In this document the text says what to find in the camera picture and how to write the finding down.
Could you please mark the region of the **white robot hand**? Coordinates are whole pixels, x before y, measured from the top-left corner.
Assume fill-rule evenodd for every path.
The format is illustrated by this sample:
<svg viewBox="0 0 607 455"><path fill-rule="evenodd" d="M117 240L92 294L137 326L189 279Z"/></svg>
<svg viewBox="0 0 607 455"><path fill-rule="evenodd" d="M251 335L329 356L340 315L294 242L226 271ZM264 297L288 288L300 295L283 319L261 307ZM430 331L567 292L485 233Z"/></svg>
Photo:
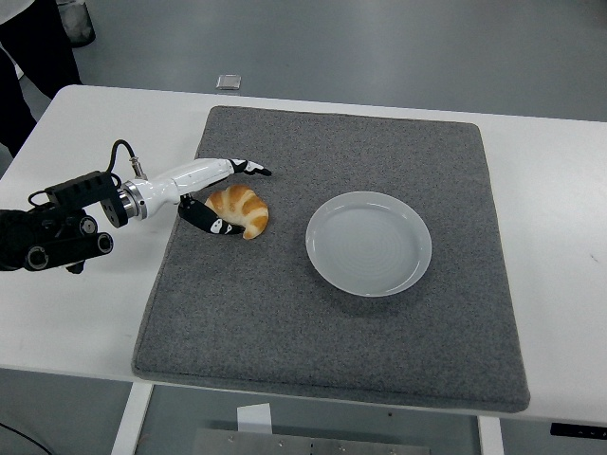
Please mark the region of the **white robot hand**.
<svg viewBox="0 0 607 455"><path fill-rule="evenodd" d="M179 216L209 234L242 234L252 240L264 232L269 221L267 204L250 187L232 185L212 193L204 202L193 195L236 173L270 176L271 171L249 160L197 158L151 180L137 178L122 188L140 220L155 215L168 204Z"/></svg>

